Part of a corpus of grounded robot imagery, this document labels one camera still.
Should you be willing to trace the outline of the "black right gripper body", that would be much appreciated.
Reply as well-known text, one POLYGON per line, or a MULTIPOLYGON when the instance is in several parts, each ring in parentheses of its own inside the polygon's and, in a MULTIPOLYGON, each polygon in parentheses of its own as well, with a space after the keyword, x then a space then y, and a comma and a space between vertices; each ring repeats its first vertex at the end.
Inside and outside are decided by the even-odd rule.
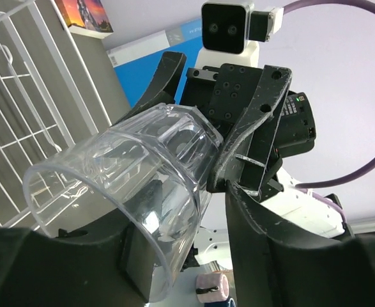
MULTIPOLYGON (((257 84, 263 68, 230 63, 219 68, 190 68, 181 105, 198 108, 225 141, 252 97, 250 85, 257 84)), ((316 125, 306 94, 289 89, 262 186, 277 174, 284 158, 311 151, 315 140, 316 125)))

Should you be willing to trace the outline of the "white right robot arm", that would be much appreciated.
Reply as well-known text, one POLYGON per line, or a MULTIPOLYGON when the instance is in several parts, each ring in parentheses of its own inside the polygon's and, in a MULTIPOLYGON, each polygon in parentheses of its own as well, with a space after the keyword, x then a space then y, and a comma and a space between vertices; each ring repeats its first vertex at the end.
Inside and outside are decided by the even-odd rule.
POLYGON ((182 136, 168 149, 165 163, 194 194, 224 193, 228 182, 236 182, 274 214, 316 235, 335 237, 346 229, 341 207, 282 169, 283 158, 308 152, 316 137, 309 103, 289 89, 291 80, 289 69, 257 68, 226 56, 190 69, 181 109, 198 114, 224 142, 217 153, 195 152, 195 141, 182 136))

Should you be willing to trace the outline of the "clear faceted plastic cup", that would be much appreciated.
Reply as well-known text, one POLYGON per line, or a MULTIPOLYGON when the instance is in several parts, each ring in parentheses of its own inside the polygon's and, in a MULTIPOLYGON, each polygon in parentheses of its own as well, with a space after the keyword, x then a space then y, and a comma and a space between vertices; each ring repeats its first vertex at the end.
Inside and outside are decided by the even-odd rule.
POLYGON ((123 214, 152 266, 148 300, 165 299, 211 200, 222 135, 196 108, 158 104, 47 160, 23 179, 28 207, 49 237, 123 214))

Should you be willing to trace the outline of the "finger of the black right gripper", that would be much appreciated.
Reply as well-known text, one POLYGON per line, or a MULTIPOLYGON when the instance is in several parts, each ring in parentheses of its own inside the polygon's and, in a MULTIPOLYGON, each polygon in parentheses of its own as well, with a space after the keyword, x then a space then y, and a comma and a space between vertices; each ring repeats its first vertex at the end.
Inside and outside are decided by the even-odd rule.
POLYGON ((236 182, 255 193, 260 191, 292 76, 288 68, 266 65, 257 84, 250 85, 252 97, 210 171, 209 192, 227 191, 228 182, 236 182))
POLYGON ((187 57, 181 52, 165 51, 146 91, 134 107, 114 124, 117 125, 160 103, 175 104, 175 96, 186 60, 187 57))

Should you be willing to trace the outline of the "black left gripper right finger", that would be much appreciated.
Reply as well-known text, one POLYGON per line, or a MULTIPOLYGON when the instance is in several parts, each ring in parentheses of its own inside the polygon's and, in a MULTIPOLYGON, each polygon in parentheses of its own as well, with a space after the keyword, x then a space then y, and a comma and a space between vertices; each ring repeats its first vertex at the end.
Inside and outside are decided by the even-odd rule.
POLYGON ((320 237, 226 187, 239 306, 375 306, 375 235, 320 237))

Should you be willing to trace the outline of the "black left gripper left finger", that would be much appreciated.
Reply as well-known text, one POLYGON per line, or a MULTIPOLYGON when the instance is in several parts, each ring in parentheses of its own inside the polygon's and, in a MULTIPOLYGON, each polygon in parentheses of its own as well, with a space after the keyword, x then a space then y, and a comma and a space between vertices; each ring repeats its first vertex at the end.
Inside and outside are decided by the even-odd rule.
POLYGON ((143 306, 170 293, 195 233, 180 185, 123 203, 85 184, 55 200, 44 232, 0 228, 0 306, 143 306))

